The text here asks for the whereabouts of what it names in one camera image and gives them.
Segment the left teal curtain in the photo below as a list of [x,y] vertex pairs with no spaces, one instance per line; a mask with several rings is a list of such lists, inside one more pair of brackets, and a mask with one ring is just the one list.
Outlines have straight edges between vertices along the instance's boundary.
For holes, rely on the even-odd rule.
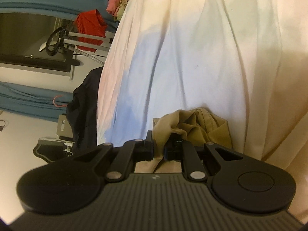
[[73,99],[73,94],[68,92],[1,82],[1,110],[57,122],[59,115],[66,113],[66,107],[53,105],[56,95],[63,95],[67,103]]

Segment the black garment on bed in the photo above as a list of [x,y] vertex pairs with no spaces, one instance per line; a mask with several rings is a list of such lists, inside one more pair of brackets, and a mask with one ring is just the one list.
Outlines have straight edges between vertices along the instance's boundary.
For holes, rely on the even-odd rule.
[[97,145],[97,103],[102,71],[102,67],[91,70],[73,91],[73,99],[67,105],[66,118],[73,132],[74,152]]

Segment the red garment on stand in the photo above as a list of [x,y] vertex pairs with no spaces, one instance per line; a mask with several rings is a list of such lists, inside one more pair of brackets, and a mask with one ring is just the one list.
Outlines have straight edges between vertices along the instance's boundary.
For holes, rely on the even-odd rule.
[[[108,27],[103,17],[101,16],[99,10],[97,9],[80,13],[74,21],[74,26],[77,27],[78,33],[94,35],[103,38],[105,37],[105,32]],[[80,42],[95,44],[95,45],[101,45],[103,43],[102,40],[83,38],[83,37],[78,37],[78,40]],[[92,53],[96,52],[96,49],[93,48],[85,46],[78,46],[78,47],[82,51],[88,51]]]

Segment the pink garment in pile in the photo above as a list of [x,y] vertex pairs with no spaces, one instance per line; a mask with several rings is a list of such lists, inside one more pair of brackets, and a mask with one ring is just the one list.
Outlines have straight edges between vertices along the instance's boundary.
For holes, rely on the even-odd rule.
[[106,12],[113,17],[117,17],[121,0],[109,0]]

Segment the pastel bed sheet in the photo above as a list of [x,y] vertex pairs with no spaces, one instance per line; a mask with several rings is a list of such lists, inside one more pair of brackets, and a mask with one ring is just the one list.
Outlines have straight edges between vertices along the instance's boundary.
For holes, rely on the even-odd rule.
[[130,0],[99,84],[97,143],[204,107],[233,148],[288,171],[307,222],[307,0]]

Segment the pink clothes hanger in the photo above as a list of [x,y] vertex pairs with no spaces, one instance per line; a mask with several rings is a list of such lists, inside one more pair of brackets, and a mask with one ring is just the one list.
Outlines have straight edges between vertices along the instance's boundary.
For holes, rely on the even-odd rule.
[[52,99],[52,103],[57,108],[65,108],[65,107],[67,107],[67,102],[66,102],[65,97],[63,95],[56,95]]

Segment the grey backed chair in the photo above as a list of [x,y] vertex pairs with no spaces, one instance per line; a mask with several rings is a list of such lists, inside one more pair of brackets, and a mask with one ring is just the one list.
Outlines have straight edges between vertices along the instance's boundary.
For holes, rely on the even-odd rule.
[[66,118],[66,115],[59,115],[56,134],[62,140],[73,140],[73,131]]

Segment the wavy vanity mirror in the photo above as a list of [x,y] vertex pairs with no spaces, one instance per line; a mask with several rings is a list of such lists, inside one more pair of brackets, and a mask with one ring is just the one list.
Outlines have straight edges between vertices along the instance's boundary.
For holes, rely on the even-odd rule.
[[33,149],[33,154],[47,163],[53,163],[73,155],[72,147],[72,142],[61,139],[40,138]]

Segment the tan t-shirt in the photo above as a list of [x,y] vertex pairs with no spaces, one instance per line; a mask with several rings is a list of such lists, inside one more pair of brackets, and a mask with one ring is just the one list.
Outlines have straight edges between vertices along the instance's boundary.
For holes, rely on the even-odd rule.
[[214,142],[232,148],[229,126],[225,119],[204,108],[176,110],[153,119],[154,158],[136,163],[135,173],[162,174],[182,171],[180,162],[163,160],[164,146],[172,134],[179,135],[195,146]]

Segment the olive garment in pile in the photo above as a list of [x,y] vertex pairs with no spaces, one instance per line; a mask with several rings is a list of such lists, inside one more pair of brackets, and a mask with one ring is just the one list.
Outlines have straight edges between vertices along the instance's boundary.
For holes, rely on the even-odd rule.
[[113,16],[115,21],[120,21],[122,19],[128,2],[129,0],[120,0],[119,6],[117,7],[115,15]]

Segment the dark window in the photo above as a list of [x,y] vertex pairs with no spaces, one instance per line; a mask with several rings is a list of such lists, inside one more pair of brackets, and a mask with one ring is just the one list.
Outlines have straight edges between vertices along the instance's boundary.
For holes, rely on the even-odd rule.
[[72,51],[61,50],[54,56],[40,50],[53,31],[70,20],[26,13],[1,14],[1,63],[69,73],[79,66]]

